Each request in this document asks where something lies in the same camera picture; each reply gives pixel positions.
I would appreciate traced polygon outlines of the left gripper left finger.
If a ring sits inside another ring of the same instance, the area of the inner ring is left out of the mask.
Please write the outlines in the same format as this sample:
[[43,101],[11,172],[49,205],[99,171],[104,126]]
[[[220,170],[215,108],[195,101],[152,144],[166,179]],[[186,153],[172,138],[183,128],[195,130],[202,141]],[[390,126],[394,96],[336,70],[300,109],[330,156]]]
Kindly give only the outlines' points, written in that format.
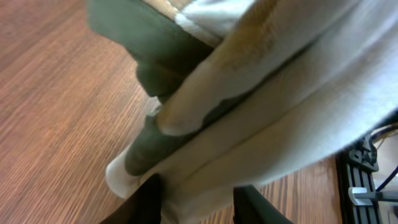
[[99,224],[161,224],[161,207],[162,180],[154,174]]

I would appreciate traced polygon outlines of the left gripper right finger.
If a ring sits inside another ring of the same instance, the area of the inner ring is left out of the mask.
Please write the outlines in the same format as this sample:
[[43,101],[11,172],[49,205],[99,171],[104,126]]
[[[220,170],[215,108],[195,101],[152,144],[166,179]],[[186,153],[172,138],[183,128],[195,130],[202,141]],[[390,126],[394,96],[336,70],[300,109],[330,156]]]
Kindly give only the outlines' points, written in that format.
[[233,189],[234,224],[292,224],[252,185]]

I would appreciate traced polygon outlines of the white and beige cloth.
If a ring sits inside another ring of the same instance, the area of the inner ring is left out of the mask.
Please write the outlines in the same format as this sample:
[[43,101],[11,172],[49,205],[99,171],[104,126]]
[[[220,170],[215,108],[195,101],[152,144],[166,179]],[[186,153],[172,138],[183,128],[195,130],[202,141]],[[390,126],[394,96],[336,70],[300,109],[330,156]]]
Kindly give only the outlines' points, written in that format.
[[192,223],[351,144],[397,109],[397,2],[258,1],[155,116],[193,139],[132,146],[106,169],[121,198],[153,174],[161,211]]

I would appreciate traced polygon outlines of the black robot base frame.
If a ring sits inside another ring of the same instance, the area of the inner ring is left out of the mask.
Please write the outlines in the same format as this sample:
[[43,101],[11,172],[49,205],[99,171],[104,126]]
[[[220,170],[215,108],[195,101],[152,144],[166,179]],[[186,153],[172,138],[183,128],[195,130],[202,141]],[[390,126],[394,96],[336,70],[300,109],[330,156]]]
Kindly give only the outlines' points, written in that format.
[[397,223],[397,118],[336,156],[343,223]]

